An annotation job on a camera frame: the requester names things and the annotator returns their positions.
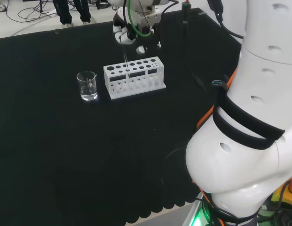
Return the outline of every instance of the black cable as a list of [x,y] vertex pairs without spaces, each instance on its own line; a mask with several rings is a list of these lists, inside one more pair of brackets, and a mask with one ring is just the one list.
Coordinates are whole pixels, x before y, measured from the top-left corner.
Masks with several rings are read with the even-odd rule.
[[160,173],[160,180],[161,180],[161,182],[162,182],[163,185],[164,185],[165,183],[164,183],[164,181],[163,181],[163,179],[162,179],[162,177],[161,177],[161,174],[162,174],[162,170],[163,170],[163,166],[164,166],[164,164],[165,164],[165,161],[166,161],[167,158],[169,158],[172,154],[174,154],[175,152],[177,152],[177,151],[179,151],[179,150],[181,150],[181,149],[183,149],[183,148],[185,148],[185,147],[187,147],[187,146],[185,145],[185,146],[178,147],[178,148],[172,150],[172,151],[171,151],[171,152],[165,157],[165,159],[163,160],[163,163],[161,164],[161,173]]
[[125,14],[126,3],[127,3],[127,0],[124,0],[124,3],[123,3],[123,18],[124,18],[125,25],[128,28],[128,23],[127,23],[126,14]]
[[159,22],[159,27],[160,27],[160,23],[161,23],[161,21],[162,21],[164,15],[165,15],[165,12],[166,12],[169,8],[171,8],[172,6],[177,5],[177,4],[179,3],[179,1],[177,1],[177,0],[169,0],[169,1],[174,2],[174,3],[171,4],[171,5],[169,5],[168,7],[166,7],[166,8],[164,9],[164,11],[161,13],[160,22]]
[[144,13],[144,10],[143,10],[143,9],[142,9],[142,14],[144,15],[144,18],[145,18],[145,20],[147,21],[148,28],[150,28],[150,26],[149,26],[149,23],[148,23],[148,20],[147,20],[147,18],[146,18],[146,16],[145,16],[145,13]]
[[282,190],[281,190],[281,194],[280,194],[280,196],[279,196],[279,200],[278,200],[277,208],[274,209],[274,214],[272,214],[271,216],[268,216],[268,217],[264,217],[264,218],[260,217],[260,219],[258,219],[258,223],[263,223],[263,222],[266,222],[266,221],[269,221],[269,220],[272,220],[272,219],[273,219],[274,221],[276,221],[276,215],[277,215],[277,213],[278,213],[280,210],[282,210],[282,211],[287,211],[287,212],[289,212],[289,213],[292,213],[292,210],[290,210],[290,209],[284,209],[284,208],[281,208],[281,206],[282,206],[282,201],[283,201],[283,196],[284,196],[284,191],[285,191],[286,187],[288,186],[288,184],[290,183],[290,181],[291,181],[291,180],[286,181],[286,182],[284,183],[284,185],[283,185],[283,188],[282,188]]
[[[48,2],[52,2],[52,1],[49,1],[49,0],[43,1],[42,4],[43,4],[43,3],[45,3],[45,4],[44,4],[42,7],[45,7],[45,5],[46,5]],[[71,5],[71,6],[73,6],[73,8],[70,9],[70,11],[73,11],[73,9],[75,8],[73,2],[72,2],[72,1],[68,1],[68,4]],[[25,21],[17,21],[17,20],[14,20],[14,19],[12,19],[11,17],[8,16],[8,13],[7,13],[7,11],[8,11],[8,7],[9,7],[9,0],[8,0],[8,3],[7,3],[7,10],[6,10],[6,16],[7,16],[10,20],[13,20],[13,21],[18,22],[18,23],[28,23],[28,22],[33,22],[33,21],[39,20],[39,19],[43,19],[43,18],[48,17],[48,16],[50,16],[50,15],[57,14],[57,13],[52,13],[52,14],[49,14],[49,15],[48,15],[48,14],[47,14],[48,12],[40,12],[40,10],[38,9],[39,5],[40,5],[40,4],[38,3],[38,5],[35,6],[35,7],[29,7],[29,8],[25,8],[25,9],[22,9],[21,11],[19,11],[19,12],[17,13],[17,15],[18,15],[20,18],[24,19]],[[25,11],[25,10],[27,10],[27,9],[31,9],[31,8],[33,9],[33,11],[32,11],[27,17],[22,17],[22,16],[19,15],[21,12],[23,12],[23,11]],[[29,19],[28,17],[29,17],[33,12],[38,12],[38,13],[40,13],[39,17],[36,17],[36,18],[30,18],[30,19]]]
[[222,23],[222,21],[219,21],[220,25],[221,25],[221,28],[223,28],[227,33],[231,34],[232,36],[235,36],[237,38],[240,38],[240,39],[243,39],[244,37],[242,35],[239,35],[239,34],[236,34],[236,33],[233,33],[232,31],[230,31],[229,29],[227,29],[224,24]]

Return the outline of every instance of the white floor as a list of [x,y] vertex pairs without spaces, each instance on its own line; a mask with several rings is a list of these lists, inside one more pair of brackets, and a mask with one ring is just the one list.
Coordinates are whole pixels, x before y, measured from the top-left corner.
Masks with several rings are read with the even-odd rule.
[[[7,6],[8,0],[0,0],[0,2]],[[37,6],[39,1],[29,1],[23,2],[22,0],[9,0],[9,6],[7,14],[14,20],[17,21],[25,21],[18,17],[17,13],[22,9],[35,7]],[[44,12],[50,12],[55,9],[52,2],[48,2],[44,8]],[[179,10],[178,6],[174,7],[173,10]],[[20,13],[20,16],[27,17],[33,9],[28,9]],[[97,23],[112,21],[115,11],[112,10],[111,7],[106,9],[97,10],[96,7],[89,7],[90,14],[95,18]],[[36,18],[40,15],[38,12],[34,12],[30,15],[29,18]],[[80,14],[78,11],[71,12],[72,22],[74,26],[82,26],[83,23],[80,20]],[[5,12],[0,13],[0,38],[27,34],[33,32],[41,32],[41,31],[50,31],[54,29],[61,29],[61,23],[59,21],[59,17],[46,17],[40,20],[36,20],[34,22],[27,23],[18,23],[10,20]]]
[[[171,7],[169,11],[181,10],[181,3],[184,0],[179,0],[179,4],[174,7]],[[0,0],[1,3],[7,5],[8,0]],[[25,8],[35,7],[37,6],[39,1],[29,1],[23,2],[22,0],[9,0],[9,6],[7,14],[14,20],[24,21],[17,16],[17,13]],[[190,0],[192,4],[192,8],[201,8],[204,10],[210,17],[215,20],[215,16],[213,11],[210,10],[207,0]],[[245,0],[222,0],[224,5],[224,24],[232,30],[233,32],[243,34],[244,33],[244,24],[245,24],[245,16],[246,16],[246,2]],[[163,10],[166,7],[158,6],[160,10]],[[45,7],[45,12],[49,12],[53,10],[55,7],[52,2],[48,2]],[[95,18],[97,23],[112,21],[115,11],[112,10],[111,7],[106,9],[97,10],[96,7],[89,7],[91,15]],[[33,9],[28,9],[23,11],[20,16],[27,17]],[[80,20],[80,14],[77,11],[71,12],[72,21],[74,26],[83,25]],[[30,18],[38,17],[39,13],[34,12],[31,14]],[[61,23],[59,21],[59,17],[56,16],[54,18],[46,17],[34,22],[29,23],[18,23],[10,20],[5,12],[0,13],[0,38],[34,33],[34,32],[42,32],[42,31],[50,31],[54,29],[61,29]]]

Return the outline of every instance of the green light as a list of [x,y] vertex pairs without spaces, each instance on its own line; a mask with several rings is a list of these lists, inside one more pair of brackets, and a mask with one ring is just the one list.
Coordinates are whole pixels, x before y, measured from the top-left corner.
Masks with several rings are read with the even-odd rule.
[[199,214],[194,216],[194,219],[192,220],[192,223],[190,226],[201,226],[201,221],[199,219]]

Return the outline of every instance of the yellow base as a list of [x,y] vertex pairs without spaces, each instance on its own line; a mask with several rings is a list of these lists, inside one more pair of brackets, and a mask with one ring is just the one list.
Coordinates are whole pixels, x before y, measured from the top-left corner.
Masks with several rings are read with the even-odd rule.
[[[279,197],[281,195],[283,185],[281,185],[275,192],[273,192],[271,200],[274,202],[279,201]],[[285,188],[284,195],[283,195],[283,202],[292,205],[292,193],[289,191],[288,186]]]

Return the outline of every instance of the water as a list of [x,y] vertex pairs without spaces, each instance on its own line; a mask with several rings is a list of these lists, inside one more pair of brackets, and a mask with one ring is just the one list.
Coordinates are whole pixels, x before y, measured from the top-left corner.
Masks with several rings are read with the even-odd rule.
[[80,94],[83,100],[94,100],[98,97],[98,92],[96,87],[82,86]]

